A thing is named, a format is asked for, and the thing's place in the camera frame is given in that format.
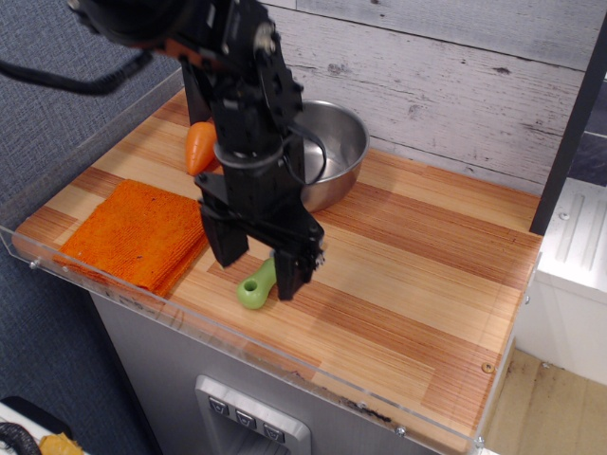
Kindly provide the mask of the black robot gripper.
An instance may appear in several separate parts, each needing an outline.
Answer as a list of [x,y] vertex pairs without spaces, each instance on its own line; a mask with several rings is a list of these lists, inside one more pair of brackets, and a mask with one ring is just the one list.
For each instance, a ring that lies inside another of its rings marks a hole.
[[274,249],[279,300],[292,300],[322,263],[323,230],[304,208],[303,184],[284,162],[283,148],[266,156],[214,153],[223,172],[202,173],[203,228],[215,260],[228,267],[248,251],[252,237]]

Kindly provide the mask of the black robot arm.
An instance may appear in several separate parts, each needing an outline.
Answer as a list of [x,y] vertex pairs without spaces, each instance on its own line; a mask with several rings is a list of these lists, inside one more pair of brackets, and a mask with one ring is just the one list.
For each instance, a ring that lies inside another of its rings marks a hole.
[[113,43],[178,60],[191,119],[211,119],[222,172],[202,173],[201,216],[217,262],[250,239],[274,252],[278,295],[291,300],[322,259],[323,229],[305,209],[302,88],[281,38],[256,1],[73,1],[70,9]]

